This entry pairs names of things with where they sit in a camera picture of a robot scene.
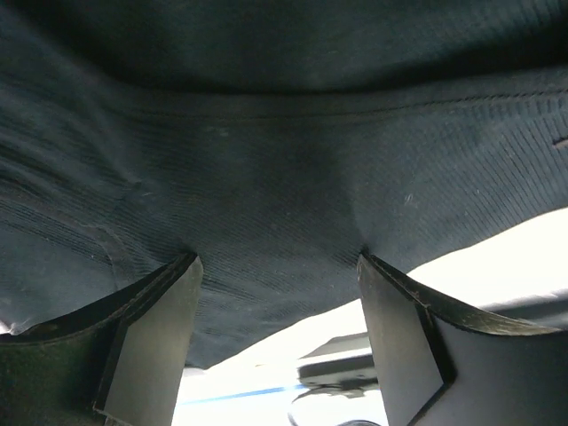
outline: wrinkled fabric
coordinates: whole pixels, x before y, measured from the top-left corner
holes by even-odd
[[[406,272],[565,207],[567,6],[2,6],[0,320],[195,252],[208,367],[357,298],[363,248]]]

